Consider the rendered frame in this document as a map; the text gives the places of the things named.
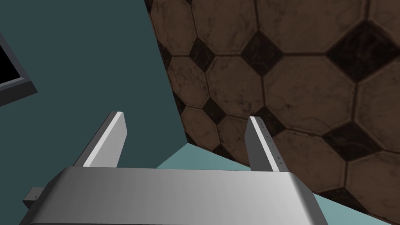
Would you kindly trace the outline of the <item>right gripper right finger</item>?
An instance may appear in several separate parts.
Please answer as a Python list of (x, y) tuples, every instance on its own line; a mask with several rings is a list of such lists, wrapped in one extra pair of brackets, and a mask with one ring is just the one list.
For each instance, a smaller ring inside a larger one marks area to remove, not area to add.
[(245, 145), (251, 171), (289, 171), (261, 117), (249, 117)]

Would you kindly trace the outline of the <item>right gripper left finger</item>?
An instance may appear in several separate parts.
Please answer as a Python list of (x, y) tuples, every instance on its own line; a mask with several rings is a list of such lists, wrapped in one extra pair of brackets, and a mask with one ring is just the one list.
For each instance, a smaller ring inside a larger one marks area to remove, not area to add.
[(124, 113), (109, 113), (73, 166), (116, 168), (126, 137)]

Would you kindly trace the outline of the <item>dark grey framed window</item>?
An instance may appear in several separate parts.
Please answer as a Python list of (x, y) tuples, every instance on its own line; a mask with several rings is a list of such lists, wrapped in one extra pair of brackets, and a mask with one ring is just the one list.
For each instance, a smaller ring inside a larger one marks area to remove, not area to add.
[(0, 32), (0, 107), (36, 93), (36, 87)]

